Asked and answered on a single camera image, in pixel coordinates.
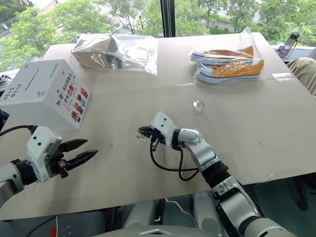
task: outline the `sneaker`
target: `sneaker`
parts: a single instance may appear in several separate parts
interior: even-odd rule
[[[207,83],[220,83],[228,80],[257,79],[263,68],[264,61],[260,60],[255,65],[248,65],[244,60],[234,60],[221,67],[203,65],[197,78]]]
[[[218,66],[230,63],[235,59],[244,59],[245,63],[251,64],[253,62],[253,46],[236,51],[223,49],[210,51],[195,50],[190,57],[190,60],[196,63]]]

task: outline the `green foliage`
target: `green foliage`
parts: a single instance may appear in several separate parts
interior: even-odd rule
[[[231,34],[232,32],[230,32],[228,30],[228,28],[225,29],[219,29],[218,27],[214,27],[214,28],[209,28],[209,34],[210,35],[223,35],[223,34]]]
[[[55,25],[62,25],[65,32],[108,33],[114,29],[91,0],[67,0],[57,4],[48,14]]]
[[[203,10],[197,7],[197,0],[175,1],[176,36],[199,36],[208,34],[208,29],[199,17]]]
[[[175,8],[176,36],[208,34],[208,28],[198,19],[204,11],[198,8],[197,0],[176,0]],[[150,1],[142,13],[142,21],[144,29],[137,30],[137,34],[163,37],[159,0]]]
[[[70,43],[78,33],[107,33],[114,28],[90,0],[68,0],[46,14],[27,7],[17,18],[11,28],[14,36],[0,39],[0,72],[44,55],[53,44]]]
[[[0,22],[15,16],[16,12],[24,11],[26,6],[20,0],[1,0],[0,1]]]
[[[35,47],[23,44],[18,36],[0,39],[0,48],[0,72],[19,68],[33,57],[40,56]]]
[[[112,8],[112,15],[124,19],[121,23],[135,33],[138,16],[145,9],[144,0],[108,0]]]
[[[246,26],[252,24],[258,4],[255,0],[230,0],[227,15],[231,16],[234,33],[241,32]]]
[[[137,22],[139,30],[136,34],[144,36],[163,37],[162,18],[160,11],[160,0],[151,0],[142,12],[141,19]]]
[[[211,13],[209,17],[210,19],[214,19],[215,21],[218,21],[218,22],[231,24],[231,20],[229,18],[220,16],[217,13],[213,13],[213,14]]]
[[[260,11],[261,24],[252,27],[270,44],[285,42],[292,31],[304,32],[301,45],[316,46],[316,5],[309,0],[266,0]]]
[[[212,12],[216,13],[221,7],[227,8],[225,0],[198,0],[197,4],[200,4],[206,10],[207,26]]]

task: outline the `transparent plastic bag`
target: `transparent plastic bag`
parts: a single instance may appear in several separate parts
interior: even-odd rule
[[[194,78],[207,83],[257,79],[264,60],[248,27],[238,34],[238,42],[233,41],[232,45],[239,48],[223,45],[221,48],[192,50],[190,60],[198,63]]]
[[[72,54],[83,68],[145,71],[157,76],[158,40],[152,36],[82,34]]]

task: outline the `cardboard box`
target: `cardboard box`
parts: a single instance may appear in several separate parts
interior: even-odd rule
[[[72,54],[82,68],[112,69],[111,53],[117,50],[118,45],[111,34],[88,34],[80,37]]]
[[[24,124],[80,128],[90,96],[67,62],[26,63],[0,98],[0,109]]]

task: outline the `table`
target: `table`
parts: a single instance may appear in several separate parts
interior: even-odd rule
[[[275,80],[290,71],[260,33],[253,33],[265,66],[260,80],[224,84],[195,83],[196,64],[187,52],[203,45],[232,44],[238,35],[165,38],[158,41],[158,77],[143,72],[74,70],[92,96],[80,130],[60,132],[64,141],[89,140],[68,158],[85,150],[99,153],[61,179],[31,184],[0,210],[1,219],[87,211],[208,190],[202,176],[183,182],[177,172],[154,166],[149,141],[136,138],[163,111],[179,127],[200,128],[214,151],[243,184],[316,171],[316,102],[296,78]],[[66,59],[73,44],[53,45],[45,60]],[[193,102],[201,99],[201,113]],[[21,124],[9,118],[5,128]],[[23,159],[27,129],[0,140],[1,163]],[[157,161],[178,167],[179,153],[159,146]],[[193,167],[185,153],[185,167]]]
[[[274,45],[272,47],[275,50],[275,52],[279,55],[280,51],[278,50],[278,46]],[[293,52],[290,53],[290,56],[286,56],[285,58],[282,58],[282,61],[287,64],[300,57],[314,58],[315,56],[313,57],[313,55],[315,54],[315,52],[316,52],[315,47],[296,46]]]

